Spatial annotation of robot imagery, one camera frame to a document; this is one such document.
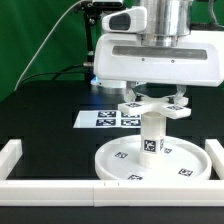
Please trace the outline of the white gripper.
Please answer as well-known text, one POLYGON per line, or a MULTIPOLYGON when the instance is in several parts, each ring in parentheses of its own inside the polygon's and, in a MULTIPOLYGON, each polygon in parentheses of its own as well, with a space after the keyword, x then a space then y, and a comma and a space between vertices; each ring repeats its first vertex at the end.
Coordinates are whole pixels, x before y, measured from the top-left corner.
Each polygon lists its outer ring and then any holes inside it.
POLYGON ((224 82, 224 31, 191 30, 187 5, 141 5, 102 20, 94 73, 126 83, 125 101, 134 102, 135 82, 177 85, 173 104, 185 85, 224 82))

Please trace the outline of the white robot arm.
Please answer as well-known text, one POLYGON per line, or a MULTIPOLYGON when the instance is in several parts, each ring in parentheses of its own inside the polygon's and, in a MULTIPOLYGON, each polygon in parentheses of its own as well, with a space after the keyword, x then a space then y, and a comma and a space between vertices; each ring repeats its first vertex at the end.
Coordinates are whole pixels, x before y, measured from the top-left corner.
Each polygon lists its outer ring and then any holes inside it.
POLYGON ((140 0, 102 19, 94 73, 103 80, 217 87, 224 32, 190 29, 192 0, 140 0))

